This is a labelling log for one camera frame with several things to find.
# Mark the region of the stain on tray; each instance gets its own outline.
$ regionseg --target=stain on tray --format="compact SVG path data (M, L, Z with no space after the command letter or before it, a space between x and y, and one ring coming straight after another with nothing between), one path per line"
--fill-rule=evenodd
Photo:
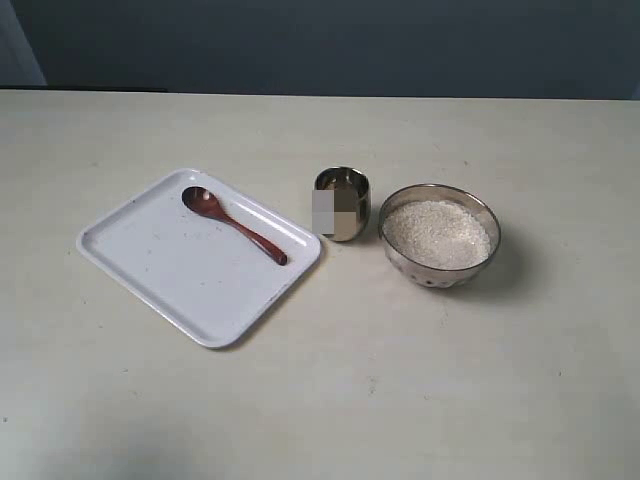
M376 393L376 388L378 387L378 377L370 375L367 377L367 381L369 382L369 396L371 397L374 393Z

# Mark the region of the brown spoon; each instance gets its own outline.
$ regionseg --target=brown spoon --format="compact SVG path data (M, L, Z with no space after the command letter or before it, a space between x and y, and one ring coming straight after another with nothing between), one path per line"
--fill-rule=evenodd
M269 240L262 235L258 235L253 230L249 230L247 227L238 223L231 218L227 212L224 211L222 205L216 198L216 196L202 187L189 187L182 192L182 202L189 208L189 210L202 215L203 217L219 220L235 227L245 237L255 243L262 251L269 255L278 265L285 265L287 263L287 255L276 247Z

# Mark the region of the gray wall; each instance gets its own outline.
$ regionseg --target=gray wall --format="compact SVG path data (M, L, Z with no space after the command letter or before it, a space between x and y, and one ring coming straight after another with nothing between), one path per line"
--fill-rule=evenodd
M45 85L9 0L0 0L0 86Z
M51 85L630 98L639 0L13 0Z

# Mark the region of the spoon handle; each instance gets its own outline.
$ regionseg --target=spoon handle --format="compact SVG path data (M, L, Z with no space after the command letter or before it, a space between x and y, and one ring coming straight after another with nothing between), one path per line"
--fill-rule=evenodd
M276 247L269 240L264 238L262 235L259 235L253 230L248 229L247 227L245 227L244 225L242 225L241 223L239 223L238 221L236 221L235 219L229 216L227 216L227 223L229 225L234 226L240 233L242 233L245 237L247 237L249 240L255 243L258 247L260 247L260 249L264 253L269 255L273 259L273 261L276 262L278 265L286 265L287 254L284 253L282 250L280 250L278 247Z

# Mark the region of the plastic tray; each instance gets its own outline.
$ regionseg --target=plastic tray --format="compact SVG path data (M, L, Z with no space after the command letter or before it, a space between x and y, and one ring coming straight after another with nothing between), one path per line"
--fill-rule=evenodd
M289 257L277 265L233 227L196 215L182 191L213 192ZM309 267L318 238L200 171L171 173L84 229L78 250L199 344L238 339Z

